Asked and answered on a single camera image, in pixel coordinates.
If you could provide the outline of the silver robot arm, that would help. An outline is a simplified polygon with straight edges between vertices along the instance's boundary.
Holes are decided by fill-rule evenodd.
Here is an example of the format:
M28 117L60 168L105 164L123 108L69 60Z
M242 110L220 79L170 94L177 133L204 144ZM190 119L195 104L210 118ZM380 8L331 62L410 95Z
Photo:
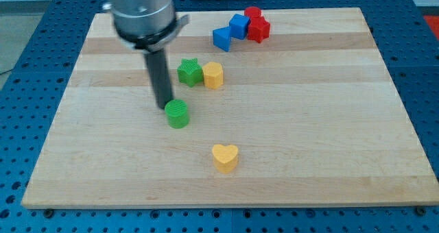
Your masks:
M164 49L189 23L189 15L177 17L174 0L107 0L103 9L127 46L146 53Z

